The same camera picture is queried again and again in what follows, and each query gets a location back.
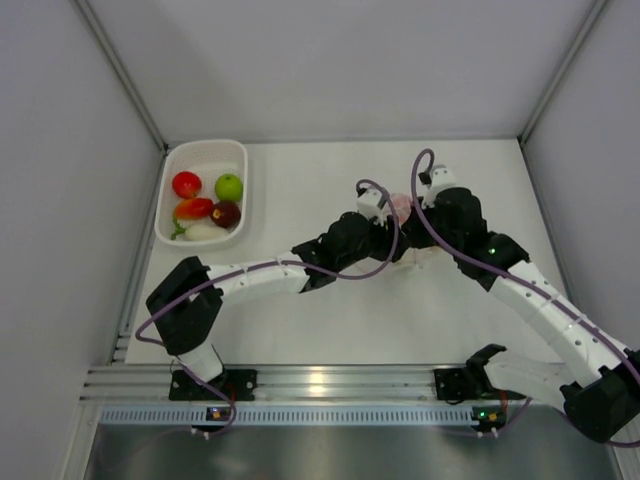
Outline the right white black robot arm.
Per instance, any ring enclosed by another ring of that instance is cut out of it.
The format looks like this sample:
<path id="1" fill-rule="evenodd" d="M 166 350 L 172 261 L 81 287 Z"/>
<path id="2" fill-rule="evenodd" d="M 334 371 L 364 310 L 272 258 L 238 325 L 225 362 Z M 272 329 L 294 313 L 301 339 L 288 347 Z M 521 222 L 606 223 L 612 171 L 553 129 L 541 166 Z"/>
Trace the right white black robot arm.
<path id="1" fill-rule="evenodd" d="M 511 237 L 489 230 L 469 189 L 431 186 L 412 200 L 403 226 L 411 245 L 451 254 L 466 277 L 518 314 L 561 359 L 552 365 L 491 344 L 466 362 L 472 385 L 543 402 L 587 438 L 611 442 L 639 414 L 638 351 L 580 312 Z"/>

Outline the red fake tomato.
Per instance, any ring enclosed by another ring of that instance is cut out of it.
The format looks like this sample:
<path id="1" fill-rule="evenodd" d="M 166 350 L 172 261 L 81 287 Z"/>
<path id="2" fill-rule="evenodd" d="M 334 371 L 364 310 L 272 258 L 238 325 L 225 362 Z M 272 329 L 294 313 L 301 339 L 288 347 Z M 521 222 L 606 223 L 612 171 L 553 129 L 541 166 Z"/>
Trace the red fake tomato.
<path id="1" fill-rule="evenodd" d="M 202 190 L 202 181 L 198 175 L 190 171 L 177 173 L 172 181 L 173 192 L 182 199 L 197 197 Z"/>

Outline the white fake radish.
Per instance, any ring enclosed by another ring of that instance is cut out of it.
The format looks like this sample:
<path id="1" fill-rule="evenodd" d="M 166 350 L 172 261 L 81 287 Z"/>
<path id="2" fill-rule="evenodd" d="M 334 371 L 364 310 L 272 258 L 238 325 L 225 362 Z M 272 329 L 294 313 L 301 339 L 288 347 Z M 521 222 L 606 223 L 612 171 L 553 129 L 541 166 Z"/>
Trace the white fake radish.
<path id="1" fill-rule="evenodd" d="M 217 241 L 228 236 L 226 229 L 208 224 L 196 223 L 184 227 L 177 220 L 173 222 L 174 231 L 171 240 L 182 240 L 188 242 L 209 242 Z"/>

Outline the clear zip top bag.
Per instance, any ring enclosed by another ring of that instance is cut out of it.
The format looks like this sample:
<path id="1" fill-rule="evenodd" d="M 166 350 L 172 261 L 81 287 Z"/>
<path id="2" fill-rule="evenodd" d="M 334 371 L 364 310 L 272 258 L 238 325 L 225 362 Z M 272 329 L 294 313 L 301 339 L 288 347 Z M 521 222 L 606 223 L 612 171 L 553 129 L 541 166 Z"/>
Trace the clear zip top bag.
<path id="1" fill-rule="evenodd" d="M 388 220 L 390 240 L 398 234 L 392 256 L 394 267 L 424 269 L 438 253 L 438 246 L 416 213 L 412 198 L 406 194 L 392 193 L 384 214 Z"/>

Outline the red orange fake fruit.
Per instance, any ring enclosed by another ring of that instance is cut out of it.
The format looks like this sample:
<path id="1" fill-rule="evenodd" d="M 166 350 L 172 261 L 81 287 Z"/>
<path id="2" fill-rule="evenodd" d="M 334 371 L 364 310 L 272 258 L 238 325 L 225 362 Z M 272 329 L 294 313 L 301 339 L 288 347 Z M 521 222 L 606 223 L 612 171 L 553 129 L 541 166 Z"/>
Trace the red orange fake fruit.
<path id="1" fill-rule="evenodd" d="M 173 210 L 177 220 L 200 220 L 211 215 L 214 202 L 209 198 L 194 197 L 182 200 Z"/>

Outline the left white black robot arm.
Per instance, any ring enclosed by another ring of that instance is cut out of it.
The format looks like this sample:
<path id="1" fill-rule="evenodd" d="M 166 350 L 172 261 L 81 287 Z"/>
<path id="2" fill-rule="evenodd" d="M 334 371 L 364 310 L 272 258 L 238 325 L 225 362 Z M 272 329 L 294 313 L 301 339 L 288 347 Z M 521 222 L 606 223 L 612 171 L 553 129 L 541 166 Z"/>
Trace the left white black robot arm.
<path id="1" fill-rule="evenodd" d="M 391 213 L 378 220 L 347 212 L 317 238 L 263 262 L 206 265 L 181 260 L 146 300 L 166 353 L 201 381 L 225 371 L 211 331 L 225 309 L 270 295 L 302 294 L 334 281 L 370 278 L 397 259 L 401 222 Z"/>

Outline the green fake apple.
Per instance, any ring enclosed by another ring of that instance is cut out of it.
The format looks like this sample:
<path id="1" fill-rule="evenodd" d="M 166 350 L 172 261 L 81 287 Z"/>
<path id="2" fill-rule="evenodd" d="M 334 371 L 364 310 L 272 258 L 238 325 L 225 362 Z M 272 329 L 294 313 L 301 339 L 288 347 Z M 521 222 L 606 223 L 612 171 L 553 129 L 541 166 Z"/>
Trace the green fake apple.
<path id="1" fill-rule="evenodd" d="M 227 173 L 216 180 L 214 192 L 219 201 L 240 202 L 244 194 L 244 185 L 238 176 Z"/>

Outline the purple fake eggplant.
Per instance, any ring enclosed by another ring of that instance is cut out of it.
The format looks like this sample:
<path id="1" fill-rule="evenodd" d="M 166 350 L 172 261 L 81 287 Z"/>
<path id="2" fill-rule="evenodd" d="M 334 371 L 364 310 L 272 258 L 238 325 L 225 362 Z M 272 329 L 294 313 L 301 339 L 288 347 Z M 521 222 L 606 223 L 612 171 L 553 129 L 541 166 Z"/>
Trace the purple fake eggplant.
<path id="1" fill-rule="evenodd" d="M 210 218 L 216 226 L 231 229 L 240 222 L 242 214 L 235 202 L 219 201 L 214 204 Z"/>

